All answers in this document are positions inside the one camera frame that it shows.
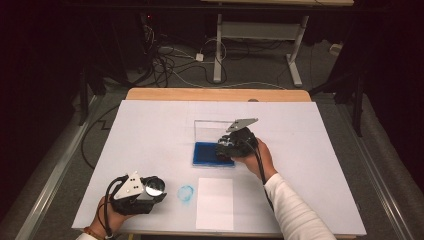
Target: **bracelet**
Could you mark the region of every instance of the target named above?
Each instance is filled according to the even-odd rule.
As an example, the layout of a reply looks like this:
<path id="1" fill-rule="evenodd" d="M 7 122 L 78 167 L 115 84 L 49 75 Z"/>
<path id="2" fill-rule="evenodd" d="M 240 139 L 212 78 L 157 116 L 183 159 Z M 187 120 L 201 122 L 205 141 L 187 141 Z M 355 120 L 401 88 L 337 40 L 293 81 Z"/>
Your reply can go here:
<path id="1" fill-rule="evenodd" d="M 93 230 L 91 230 L 90 227 L 85 227 L 84 232 L 87 233 L 88 235 L 94 237 L 97 240 L 104 240 L 104 238 L 100 237 L 99 235 L 97 235 L 97 233 L 93 232 Z"/>

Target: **white sleeve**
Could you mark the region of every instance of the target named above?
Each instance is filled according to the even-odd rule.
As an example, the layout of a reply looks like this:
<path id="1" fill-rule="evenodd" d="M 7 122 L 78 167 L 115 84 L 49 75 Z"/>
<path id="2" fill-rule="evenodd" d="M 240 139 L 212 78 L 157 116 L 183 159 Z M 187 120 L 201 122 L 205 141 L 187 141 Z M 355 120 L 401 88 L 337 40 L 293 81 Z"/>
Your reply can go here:
<path id="1" fill-rule="evenodd" d="M 82 233 L 81 235 L 79 235 L 79 237 L 76 240 L 97 240 L 97 239 L 87 233 Z"/>
<path id="2" fill-rule="evenodd" d="M 286 240 L 336 239 L 321 218 L 276 173 L 265 184 Z"/>

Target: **gray carpet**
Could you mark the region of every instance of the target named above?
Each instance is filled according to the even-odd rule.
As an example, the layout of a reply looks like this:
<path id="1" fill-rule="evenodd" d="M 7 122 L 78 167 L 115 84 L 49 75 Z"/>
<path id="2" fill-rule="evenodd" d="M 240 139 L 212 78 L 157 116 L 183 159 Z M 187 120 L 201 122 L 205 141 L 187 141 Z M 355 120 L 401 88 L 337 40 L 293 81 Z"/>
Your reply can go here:
<path id="1" fill-rule="evenodd" d="M 302 89 L 309 90 L 314 86 L 326 81 L 329 72 L 336 60 L 336 57 L 328 54 L 329 43 L 323 42 L 314 47 L 303 46 L 297 60 L 297 66 L 302 76 L 304 86 Z M 178 49 L 194 56 L 196 51 L 184 46 Z M 245 57 L 245 52 L 230 51 L 224 60 L 227 81 L 225 86 L 246 82 L 263 82 L 278 85 L 287 89 L 294 89 L 291 77 L 287 71 L 287 64 L 284 59 L 285 53 L 289 53 L 291 44 L 284 42 L 277 49 L 265 49 L 256 53 L 251 53 Z M 190 62 L 184 58 L 172 57 L 178 65 Z M 202 64 L 206 68 L 208 78 L 212 79 L 212 65 Z M 175 72 L 183 70 L 184 67 L 175 69 Z M 139 76 L 135 71 L 129 71 L 131 79 Z M 179 76 L 173 75 L 168 82 L 169 87 L 193 87 L 190 84 L 218 87 L 205 81 L 203 68 L 195 67 L 187 69 Z M 111 109 L 125 98 L 127 89 L 122 88 L 114 81 L 105 80 L 107 94 L 102 98 L 101 104 L 93 119 L 97 119 L 103 113 Z M 249 85 L 238 85 L 234 88 L 274 88 L 270 85 L 254 83 Z M 341 108 L 350 109 L 350 106 L 338 106 L 332 100 L 332 94 L 318 94 L 313 97 L 317 102 L 324 124 L 330 136 L 336 155 L 339 159 L 342 170 L 346 176 L 353 197 L 360 209 L 360 215 L 368 232 L 367 236 L 359 239 L 399 239 L 398 233 L 393 228 L 381 197 L 379 196 L 369 172 L 364 164 L 361 150 L 358 148 L 355 136 L 352 135 L 350 126 L 346 124 L 341 113 Z M 104 116 L 106 126 L 110 126 L 114 120 L 116 109 Z M 41 189 L 52 172 L 57 159 L 69 144 L 69 139 L 77 128 L 79 113 L 76 112 L 69 127 L 57 140 L 49 154 L 34 172 L 25 189 L 22 190 L 18 201 L 10 209 L 9 214 L 0 225 L 0 239 L 14 239 L 20 230 L 25 218 L 30 212 Z M 94 127 L 87 134 L 84 142 L 85 154 L 90 164 L 95 165 L 103 145 L 107 139 L 108 130 L 102 130 L 103 123 L 95 123 Z M 372 106 L 367 98 L 364 99 L 362 118 L 362 141 L 365 143 L 375 165 L 381 172 L 382 178 L 393 194 L 400 212 L 404 216 L 405 222 L 415 239 L 424 236 L 424 198 L 422 192 L 412 181 L 405 167 L 402 165 L 396 151 L 390 144 L 384 129 L 375 118 Z M 88 185 L 92 170 L 84 162 L 80 148 L 71 159 L 70 166 L 63 178 L 48 211 L 46 212 L 34 239 L 75 239 L 80 232 L 71 229 L 73 219 L 79 204 L 83 198 Z M 208 239 L 199 237 L 172 237 L 172 236 L 137 236 L 141 239 Z"/>

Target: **human hand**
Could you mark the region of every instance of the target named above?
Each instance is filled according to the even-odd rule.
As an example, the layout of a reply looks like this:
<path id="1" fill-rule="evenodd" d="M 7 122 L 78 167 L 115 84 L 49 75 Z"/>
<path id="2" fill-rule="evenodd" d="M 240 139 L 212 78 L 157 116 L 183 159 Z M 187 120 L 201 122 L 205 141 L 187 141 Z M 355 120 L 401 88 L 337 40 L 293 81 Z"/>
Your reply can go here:
<path id="1" fill-rule="evenodd" d="M 109 227 L 111 228 L 112 233 L 115 233 L 116 231 L 118 231 L 119 228 L 121 228 L 122 224 L 127 219 L 135 216 L 135 215 L 124 216 L 115 212 L 110 202 L 108 201 L 107 203 L 105 203 L 105 197 L 102 197 L 102 199 L 100 199 L 99 201 L 99 205 L 97 206 L 96 215 L 94 216 L 93 222 L 90 225 L 90 229 L 102 239 L 104 239 L 107 235 L 106 230 L 103 227 L 103 225 L 105 224 L 105 216 L 104 216 L 105 204 L 107 204 L 107 216 L 109 220 Z"/>
<path id="2" fill-rule="evenodd" d="M 262 165 L 264 167 L 264 174 L 265 174 L 265 182 L 268 181 L 272 177 L 272 175 L 277 173 L 277 170 L 275 170 L 274 165 L 272 163 L 272 156 L 271 152 L 268 149 L 268 146 L 262 142 L 259 138 L 256 138 L 258 140 L 258 154 L 260 154 L 262 159 Z M 237 157 L 232 158 L 236 162 L 242 162 L 246 164 L 246 167 L 254 173 L 259 179 L 261 179 L 261 173 L 259 171 L 258 161 L 256 159 L 255 154 L 250 154 L 247 157 Z"/>

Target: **dark background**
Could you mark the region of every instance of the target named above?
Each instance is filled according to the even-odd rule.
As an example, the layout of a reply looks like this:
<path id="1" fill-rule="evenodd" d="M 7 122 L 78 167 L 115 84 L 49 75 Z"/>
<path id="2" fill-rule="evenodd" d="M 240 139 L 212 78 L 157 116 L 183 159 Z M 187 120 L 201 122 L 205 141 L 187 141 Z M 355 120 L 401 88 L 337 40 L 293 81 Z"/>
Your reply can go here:
<path id="1" fill-rule="evenodd" d="M 356 1 L 355 5 L 388 2 Z M 390 14 L 362 15 L 355 21 L 351 16 L 312 16 L 304 40 L 305 44 L 344 41 L 332 77 L 360 70 L 377 117 L 424 190 L 423 3 L 393 2 Z M 3 218 L 74 114 L 72 99 L 83 67 L 96 67 L 97 82 L 99 76 L 124 81 L 125 70 L 137 69 L 146 58 L 136 14 L 84 14 L 63 9 L 54 0 L 0 4 Z M 214 31 L 213 15 L 156 13 L 153 17 L 158 32 L 194 46 L 201 46 L 205 35 L 211 37 Z M 354 83 L 354 77 L 347 78 L 328 90 L 337 93 L 339 103 L 347 103 Z"/>

